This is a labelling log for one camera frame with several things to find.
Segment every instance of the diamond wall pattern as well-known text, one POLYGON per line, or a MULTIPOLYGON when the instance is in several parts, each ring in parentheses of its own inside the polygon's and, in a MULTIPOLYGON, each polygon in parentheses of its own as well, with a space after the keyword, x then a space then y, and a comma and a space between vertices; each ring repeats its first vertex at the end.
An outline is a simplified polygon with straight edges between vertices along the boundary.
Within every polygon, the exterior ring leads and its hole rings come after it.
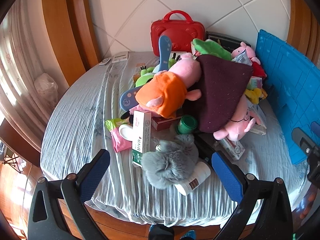
POLYGON ((171 10, 183 10, 206 30, 234 36, 253 47, 260 29, 286 41, 290 23, 290 0, 89 0, 89 3, 103 57, 126 50, 152 51, 151 23, 171 10))

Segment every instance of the gray fluffy plush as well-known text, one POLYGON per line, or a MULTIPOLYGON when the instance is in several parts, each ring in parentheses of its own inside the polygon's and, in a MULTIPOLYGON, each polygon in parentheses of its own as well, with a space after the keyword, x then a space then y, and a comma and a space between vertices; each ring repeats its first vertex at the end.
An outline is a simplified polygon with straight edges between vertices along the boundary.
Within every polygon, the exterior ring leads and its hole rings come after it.
POLYGON ((198 158, 193 135, 181 134, 174 141, 160 141, 160 151, 143 154, 141 164, 150 184, 163 189, 188 179, 198 158))

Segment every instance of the mattress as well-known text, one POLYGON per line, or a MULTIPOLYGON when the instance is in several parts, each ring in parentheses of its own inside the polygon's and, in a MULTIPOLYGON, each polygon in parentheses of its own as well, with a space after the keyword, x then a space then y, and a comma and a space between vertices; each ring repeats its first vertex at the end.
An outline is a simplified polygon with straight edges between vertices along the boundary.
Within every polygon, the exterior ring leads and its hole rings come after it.
MULTIPOLYGON (((132 165, 129 150, 113 151, 103 122, 123 114, 119 98, 133 86, 137 63, 156 65, 158 58, 152 52, 130 53, 128 61, 95 66, 69 88, 45 131, 40 160, 44 175, 50 180, 63 179, 78 172, 104 148, 110 152, 110 167, 87 205, 139 224, 223 225, 237 203, 229 198, 214 171, 196 190, 183 196, 174 186, 165 190, 152 187, 142 169, 132 165)), ((246 152, 235 163, 258 179, 283 178, 293 210, 310 186, 308 165, 306 161, 291 164, 284 135, 268 101, 260 105, 267 117, 267 134, 247 133, 241 140, 246 152)), ((260 207, 258 201, 249 223, 256 220, 260 207)))

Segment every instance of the red box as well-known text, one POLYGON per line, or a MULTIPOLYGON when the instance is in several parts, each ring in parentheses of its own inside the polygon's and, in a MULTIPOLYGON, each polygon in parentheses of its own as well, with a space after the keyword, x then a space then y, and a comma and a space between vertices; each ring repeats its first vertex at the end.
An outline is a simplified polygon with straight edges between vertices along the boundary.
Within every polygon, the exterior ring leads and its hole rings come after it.
POLYGON ((159 37, 166 35, 171 39, 172 51, 191 52, 191 41, 194 38, 204 40, 204 26, 200 22, 194 22, 190 15, 184 11, 171 11, 162 20, 155 21, 151 25, 151 43, 153 53, 160 56, 159 37), (174 13, 182 14, 186 20, 170 20, 174 13))
POLYGON ((171 124, 176 120, 180 120, 182 116, 182 109, 178 109, 176 118, 165 119, 164 117, 152 117, 151 125, 156 129, 157 132, 159 132, 165 129, 169 129, 171 124))

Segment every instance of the green canister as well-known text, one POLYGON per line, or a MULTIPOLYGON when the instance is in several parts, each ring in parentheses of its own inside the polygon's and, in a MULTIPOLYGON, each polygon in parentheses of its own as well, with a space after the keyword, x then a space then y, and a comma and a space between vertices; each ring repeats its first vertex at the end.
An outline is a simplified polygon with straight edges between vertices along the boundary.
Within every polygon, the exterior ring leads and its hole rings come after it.
POLYGON ((181 117, 176 131, 178 134, 189 134, 192 133, 197 126, 197 120, 193 116, 185 114, 181 117))

